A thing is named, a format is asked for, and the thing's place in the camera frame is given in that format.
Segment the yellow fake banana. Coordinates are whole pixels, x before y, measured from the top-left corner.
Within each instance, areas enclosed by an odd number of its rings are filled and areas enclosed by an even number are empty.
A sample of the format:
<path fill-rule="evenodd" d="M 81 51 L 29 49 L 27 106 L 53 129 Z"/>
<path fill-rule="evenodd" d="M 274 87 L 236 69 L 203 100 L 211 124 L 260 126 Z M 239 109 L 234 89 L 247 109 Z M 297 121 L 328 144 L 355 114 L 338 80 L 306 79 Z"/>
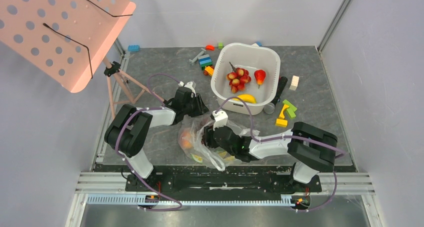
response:
<path fill-rule="evenodd" d="M 251 94 L 240 94 L 237 96 L 237 98 L 232 98 L 234 101 L 241 101 L 243 100 L 246 103 L 256 104 L 257 100 L 256 98 Z"/>

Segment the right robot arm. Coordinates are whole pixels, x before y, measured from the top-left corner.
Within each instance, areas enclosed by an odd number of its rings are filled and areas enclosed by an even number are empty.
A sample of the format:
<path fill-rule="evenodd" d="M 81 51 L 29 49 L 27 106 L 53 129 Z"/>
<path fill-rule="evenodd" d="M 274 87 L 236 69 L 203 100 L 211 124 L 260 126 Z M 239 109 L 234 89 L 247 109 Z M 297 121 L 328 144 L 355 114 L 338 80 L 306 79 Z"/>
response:
<path fill-rule="evenodd" d="M 249 163 L 267 157 L 290 155 L 297 160 L 291 179 L 309 184 L 318 173 L 334 171 L 338 138 L 305 122 L 295 122 L 283 133 L 269 136 L 240 136 L 228 126 L 203 128 L 202 142 L 222 148 L 236 159 Z"/>

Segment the translucent plastic bag with fruits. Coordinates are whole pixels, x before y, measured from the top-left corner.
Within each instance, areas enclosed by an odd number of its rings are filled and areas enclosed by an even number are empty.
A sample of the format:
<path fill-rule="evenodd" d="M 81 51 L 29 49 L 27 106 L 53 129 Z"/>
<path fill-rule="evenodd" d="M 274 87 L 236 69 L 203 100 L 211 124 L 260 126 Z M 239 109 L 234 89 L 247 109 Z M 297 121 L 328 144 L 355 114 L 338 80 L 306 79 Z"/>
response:
<path fill-rule="evenodd" d="M 226 126 L 213 130 L 214 122 L 209 114 L 183 118 L 178 143 L 180 145 L 182 131 L 188 129 L 193 145 L 193 148 L 183 150 L 188 157 L 218 171 L 224 171 L 232 164 L 260 159 L 251 154 L 249 149 L 250 144 L 254 143 L 252 135 L 257 136 L 259 131 L 237 125 L 230 120 Z"/>

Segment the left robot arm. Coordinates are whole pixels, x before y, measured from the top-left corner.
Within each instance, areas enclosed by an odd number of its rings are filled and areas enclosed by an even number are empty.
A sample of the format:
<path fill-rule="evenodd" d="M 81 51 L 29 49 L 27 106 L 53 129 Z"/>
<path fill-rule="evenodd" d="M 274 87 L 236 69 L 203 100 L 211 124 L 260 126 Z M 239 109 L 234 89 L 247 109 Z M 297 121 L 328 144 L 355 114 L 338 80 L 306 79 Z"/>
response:
<path fill-rule="evenodd" d="M 188 87 L 179 87 L 175 96 L 163 103 L 164 106 L 152 108 L 124 104 L 104 134 L 104 141 L 123 158 L 134 175 L 142 179 L 154 170 L 143 151 L 149 130 L 173 126 L 185 116 L 198 117 L 209 111 L 201 95 Z"/>

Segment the red fake pear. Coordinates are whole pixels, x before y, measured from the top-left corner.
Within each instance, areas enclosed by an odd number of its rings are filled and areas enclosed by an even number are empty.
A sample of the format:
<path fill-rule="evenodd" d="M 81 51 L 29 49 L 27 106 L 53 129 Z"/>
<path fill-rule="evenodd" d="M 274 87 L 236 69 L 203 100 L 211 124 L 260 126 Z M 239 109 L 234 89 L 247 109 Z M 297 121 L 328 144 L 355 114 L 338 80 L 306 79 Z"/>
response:
<path fill-rule="evenodd" d="M 267 73 L 263 69 L 258 69 L 254 72 L 254 77 L 255 77 L 258 88 L 260 88 L 263 85 L 266 76 L 267 76 Z"/>

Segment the red yellow fruit bunch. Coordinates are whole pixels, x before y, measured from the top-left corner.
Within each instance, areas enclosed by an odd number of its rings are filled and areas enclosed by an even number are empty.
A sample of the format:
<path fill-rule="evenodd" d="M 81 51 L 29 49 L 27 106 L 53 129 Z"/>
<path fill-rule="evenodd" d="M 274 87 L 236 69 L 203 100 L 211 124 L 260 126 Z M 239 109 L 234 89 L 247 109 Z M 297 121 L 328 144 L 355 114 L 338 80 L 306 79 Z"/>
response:
<path fill-rule="evenodd" d="M 241 67 L 235 67 L 229 62 L 231 72 L 226 75 L 230 91 L 235 94 L 237 92 L 243 92 L 246 89 L 246 85 L 252 81 L 247 69 Z"/>

